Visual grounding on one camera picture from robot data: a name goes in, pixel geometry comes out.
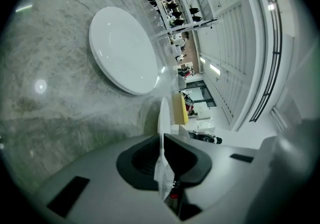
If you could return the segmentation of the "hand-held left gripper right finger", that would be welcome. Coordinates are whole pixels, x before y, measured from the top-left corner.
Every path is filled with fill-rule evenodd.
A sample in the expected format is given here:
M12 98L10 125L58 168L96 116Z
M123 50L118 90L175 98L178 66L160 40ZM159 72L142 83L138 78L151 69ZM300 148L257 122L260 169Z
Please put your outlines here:
M186 224L271 224L279 216L281 205L280 154L278 137L266 138L258 150L216 145L179 135L169 139L195 153L197 162L188 178L197 185L184 190L191 209L201 212L184 221ZM210 170L205 162L211 163Z

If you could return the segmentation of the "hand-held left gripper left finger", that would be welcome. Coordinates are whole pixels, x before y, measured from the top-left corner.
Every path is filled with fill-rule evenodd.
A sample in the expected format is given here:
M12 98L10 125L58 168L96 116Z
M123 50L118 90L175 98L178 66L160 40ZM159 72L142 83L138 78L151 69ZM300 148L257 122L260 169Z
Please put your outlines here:
M121 152L148 139L130 137L92 150L51 176L37 191L38 208L50 224L178 224L179 218L157 191L138 190L119 175L116 160ZM89 180L67 216L48 204L74 178Z

